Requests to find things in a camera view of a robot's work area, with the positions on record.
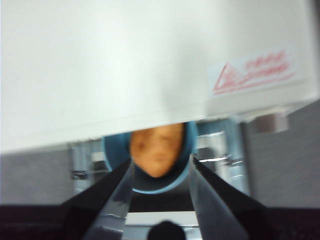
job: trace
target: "sticker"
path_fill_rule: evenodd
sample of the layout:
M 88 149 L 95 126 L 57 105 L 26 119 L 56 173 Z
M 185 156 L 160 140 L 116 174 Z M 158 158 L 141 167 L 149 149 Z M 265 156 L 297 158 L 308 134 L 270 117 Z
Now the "sticker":
M 263 89 L 297 78 L 292 47 L 282 47 L 209 68 L 211 96 Z

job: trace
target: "red triangle symbol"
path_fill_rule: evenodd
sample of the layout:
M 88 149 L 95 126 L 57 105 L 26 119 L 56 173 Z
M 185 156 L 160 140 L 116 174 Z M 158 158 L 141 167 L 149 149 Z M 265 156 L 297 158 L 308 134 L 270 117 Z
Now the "red triangle symbol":
M 230 63 L 227 63 L 224 65 L 213 90 L 216 91 L 235 87 L 241 85 L 243 82 L 244 76 Z

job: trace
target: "white panel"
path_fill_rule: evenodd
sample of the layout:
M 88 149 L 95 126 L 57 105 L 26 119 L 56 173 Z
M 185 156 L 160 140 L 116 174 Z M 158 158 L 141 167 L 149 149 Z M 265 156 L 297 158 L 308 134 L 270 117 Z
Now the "white panel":
M 317 39 L 309 3 L 2 1 L 1 150 L 312 101 Z M 287 43 L 301 78 L 209 98 L 210 66 Z

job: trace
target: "gray wall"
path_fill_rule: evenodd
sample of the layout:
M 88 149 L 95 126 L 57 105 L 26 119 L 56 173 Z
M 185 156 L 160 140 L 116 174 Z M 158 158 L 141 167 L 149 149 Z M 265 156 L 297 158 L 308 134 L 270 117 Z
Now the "gray wall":
M 279 133 L 244 126 L 251 193 L 267 206 L 320 208 L 320 101 L 288 120 Z
M 67 150 L 1 156 L 1 204 L 59 204 L 73 195 Z

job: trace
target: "shiny metal surface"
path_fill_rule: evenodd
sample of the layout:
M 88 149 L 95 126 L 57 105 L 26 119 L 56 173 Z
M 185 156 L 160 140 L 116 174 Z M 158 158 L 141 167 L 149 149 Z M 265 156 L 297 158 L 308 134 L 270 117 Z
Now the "shiny metal surface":
M 110 199 L 86 232 L 84 240 L 121 239 L 132 196 L 133 172 L 131 163 Z
M 247 240 L 230 209 L 190 161 L 189 189 L 203 240 Z

